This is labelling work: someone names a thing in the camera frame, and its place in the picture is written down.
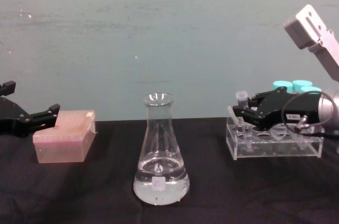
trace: clear liquid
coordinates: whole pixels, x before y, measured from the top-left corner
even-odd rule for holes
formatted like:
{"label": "clear liquid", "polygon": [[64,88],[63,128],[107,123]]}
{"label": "clear liquid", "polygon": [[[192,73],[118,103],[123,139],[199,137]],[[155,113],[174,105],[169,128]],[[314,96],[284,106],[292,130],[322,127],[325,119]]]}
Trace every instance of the clear liquid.
{"label": "clear liquid", "polygon": [[180,201],[189,187],[183,161],[165,157],[140,162],[133,185],[137,197],[153,205]]}

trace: table surface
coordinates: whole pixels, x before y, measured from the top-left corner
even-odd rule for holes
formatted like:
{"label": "table surface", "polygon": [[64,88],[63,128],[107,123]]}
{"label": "table surface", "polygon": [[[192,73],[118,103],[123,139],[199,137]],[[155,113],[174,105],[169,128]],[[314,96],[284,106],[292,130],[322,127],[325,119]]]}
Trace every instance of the table surface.
{"label": "table surface", "polygon": [[132,184],[145,121],[97,122],[84,163],[38,164],[32,138],[0,136],[0,223],[339,223],[339,154],[233,160],[225,118],[173,120],[190,190],[142,203]]}

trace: black table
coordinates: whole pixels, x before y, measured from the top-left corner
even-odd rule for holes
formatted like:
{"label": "black table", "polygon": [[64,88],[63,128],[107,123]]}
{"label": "black table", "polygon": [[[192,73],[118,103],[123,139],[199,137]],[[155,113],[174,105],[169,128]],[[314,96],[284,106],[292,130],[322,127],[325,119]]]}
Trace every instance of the black table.
{"label": "black table", "polygon": [[145,121],[98,122],[84,163],[38,164],[31,138],[0,136],[0,223],[339,223],[339,154],[231,158],[225,118],[178,119],[190,178],[178,203],[154,207],[132,190]]}

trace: pipette tip box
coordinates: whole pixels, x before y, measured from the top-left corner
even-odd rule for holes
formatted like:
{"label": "pipette tip box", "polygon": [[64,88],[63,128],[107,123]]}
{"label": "pipette tip box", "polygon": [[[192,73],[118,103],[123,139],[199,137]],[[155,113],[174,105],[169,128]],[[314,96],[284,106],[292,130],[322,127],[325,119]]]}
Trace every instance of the pipette tip box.
{"label": "pipette tip box", "polygon": [[83,162],[95,136],[94,110],[60,111],[53,128],[33,135],[38,162]]}
{"label": "pipette tip box", "polygon": [[[226,143],[234,160],[249,157],[315,156],[321,158],[323,138],[305,137],[278,124],[268,131],[258,131],[249,123],[226,122]],[[313,133],[318,128],[303,131]]]}

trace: small vial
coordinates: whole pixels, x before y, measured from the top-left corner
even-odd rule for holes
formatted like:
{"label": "small vial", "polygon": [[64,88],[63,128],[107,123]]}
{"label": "small vial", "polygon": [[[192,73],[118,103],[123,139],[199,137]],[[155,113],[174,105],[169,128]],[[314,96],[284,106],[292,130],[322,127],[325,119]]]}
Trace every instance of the small vial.
{"label": "small vial", "polygon": [[235,96],[238,100],[238,106],[248,107],[248,93],[246,91],[238,91]]}

